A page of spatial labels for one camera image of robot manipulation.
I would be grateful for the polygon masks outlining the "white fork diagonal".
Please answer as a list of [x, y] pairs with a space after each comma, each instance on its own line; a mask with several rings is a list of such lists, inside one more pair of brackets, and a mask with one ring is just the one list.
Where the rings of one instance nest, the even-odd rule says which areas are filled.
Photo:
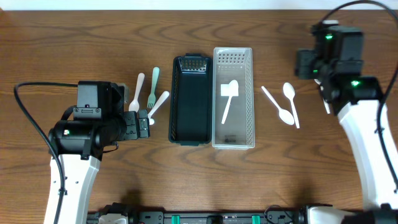
[[170, 93], [168, 91], [164, 91], [159, 99], [154, 104], [153, 108], [148, 114], [148, 118], [151, 119], [154, 113], [159, 109], [159, 107], [165, 102], [165, 100], [169, 97]]

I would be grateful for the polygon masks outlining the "white spoon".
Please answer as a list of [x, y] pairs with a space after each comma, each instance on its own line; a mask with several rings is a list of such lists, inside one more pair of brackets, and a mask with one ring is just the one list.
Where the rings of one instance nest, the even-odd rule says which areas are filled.
[[229, 107], [231, 104], [232, 97], [239, 96], [239, 84], [237, 80], [232, 80], [228, 84], [221, 84], [221, 96], [228, 96], [228, 102], [224, 109], [222, 124], [225, 124], [226, 118], [228, 116]]
[[295, 121], [295, 125], [296, 125], [296, 128], [299, 129], [300, 128], [300, 123], [299, 123], [297, 110], [296, 110], [296, 107], [295, 107], [295, 104], [294, 104], [295, 90], [294, 90], [293, 86], [290, 83], [286, 82], [283, 85], [282, 91], [283, 91], [285, 97], [287, 97], [289, 99], [289, 101], [290, 101], [291, 108], [292, 108], [292, 114], [293, 114], [294, 121]]
[[322, 100], [323, 100], [323, 104], [324, 104], [326, 113], [327, 113], [327, 114], [330, 114], [331, 112], [330, 112], [329, 104], [326, 102], [326, 100], [325, 100], [324, 97], [323, 97], [323, 87], [322, 87], [322, 85], [321, 85], [321, 82], [320, 82], [318, 79], [314, 79], [314, 81], [315, 81], [315, 83], [319, 86], [320, 96], [321, 96], [321, 98], [322, 98]]
[[133, 100], [129, 104], [129, 111], [138, 112], [138, 110], [139, 110], [139, 94], [141, 92], [141, 88], [144, 83], [144, 79], [145, 79], [145, 75], [143, 73], [138, 74], [135, 94], [134, 94]]

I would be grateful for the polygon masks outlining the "mint green plastic fork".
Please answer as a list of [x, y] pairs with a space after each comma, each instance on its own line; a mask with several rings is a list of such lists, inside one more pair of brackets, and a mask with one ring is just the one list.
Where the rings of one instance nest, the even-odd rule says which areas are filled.
[[150, 95], [148, 96], [148, 100], [147, 100], [148, 108], [153, 108], [154, 104], [156, 102], [155, 89], [157, 86], [157, 81], [159, 79], [159, 75], [160, 75], [160, 68], [154, 67], [153, 71], [152, 71], [152, 85], [151, 85]]

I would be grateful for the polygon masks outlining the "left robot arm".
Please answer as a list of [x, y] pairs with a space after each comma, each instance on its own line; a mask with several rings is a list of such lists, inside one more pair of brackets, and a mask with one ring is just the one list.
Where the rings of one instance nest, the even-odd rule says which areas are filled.
[[124, 110], [125, 85], [80, 81], [77, 87], [77, 104], [49, 132], [64, 176], [52, 159], [46, 223], [85, 223], [104, 148], [150, 136], [147, 111]]

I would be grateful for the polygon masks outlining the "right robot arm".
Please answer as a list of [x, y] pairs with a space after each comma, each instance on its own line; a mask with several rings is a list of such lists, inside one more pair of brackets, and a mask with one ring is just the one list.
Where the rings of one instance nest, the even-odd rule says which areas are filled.
[[338, 23], [312, 27], [314, 49], [297, 51], [295, 75], [318, 80], [351, 145], [363, 194], [363, 212], [309, 205], [302, 223], [397, 223], [397, 148], [376, 77], [361, 74], [363, 32]]

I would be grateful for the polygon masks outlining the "white spoon bowl down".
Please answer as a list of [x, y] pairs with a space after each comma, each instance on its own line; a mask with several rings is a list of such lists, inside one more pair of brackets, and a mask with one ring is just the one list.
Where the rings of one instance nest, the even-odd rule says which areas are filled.
[[268, 99], [269, 99], [269, 100], [274, 104], [274, 106], [278, 109], [279, 118], [280, 118], [284, 123], [286, 123], [286, 124], [288, 124], [288, 125], [293, 125], [293, 124], [295, 123], [293, 115], [292, 115], [289, 111], [287, 111], [287, 110], [281, 108], [281, 107], [279, 106], [279, 104], [276, 102], [276, 100], [274, 99], [274, 97], [271, 95], [271, 93], [270, 93], [264, 86], [261, 86], [261, 89], [263, 90], [263, 92], [265, 93], [265, 95], [268, 97]]

